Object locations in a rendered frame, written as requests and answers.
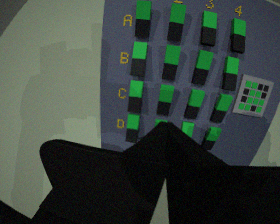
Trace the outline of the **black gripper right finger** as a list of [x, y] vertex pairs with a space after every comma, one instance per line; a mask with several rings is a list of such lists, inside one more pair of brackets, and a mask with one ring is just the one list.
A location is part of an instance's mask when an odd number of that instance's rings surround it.
[[229, 166], [166, 122], [170, 224], [214, 224], [239, 198], [280, 194], [280, 167]]

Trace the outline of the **blue switch panel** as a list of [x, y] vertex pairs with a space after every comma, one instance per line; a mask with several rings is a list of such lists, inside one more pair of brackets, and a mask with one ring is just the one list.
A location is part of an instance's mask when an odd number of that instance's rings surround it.
[[280, 104], [280, 6], [265, 0], [105, 0], [101, 148], [159, 122], [249, 166]]

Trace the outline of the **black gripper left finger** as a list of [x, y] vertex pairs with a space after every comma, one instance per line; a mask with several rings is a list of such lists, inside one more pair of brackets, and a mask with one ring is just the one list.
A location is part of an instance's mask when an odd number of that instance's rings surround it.
[[124, 152], [52, 139], [41, 144], [40, 158], [51, 187], [61, 184], [91, 196], [136, 204], [139, 224], [149, 224], [169, 169], [166, 138], [166, 122], [159, 122]]

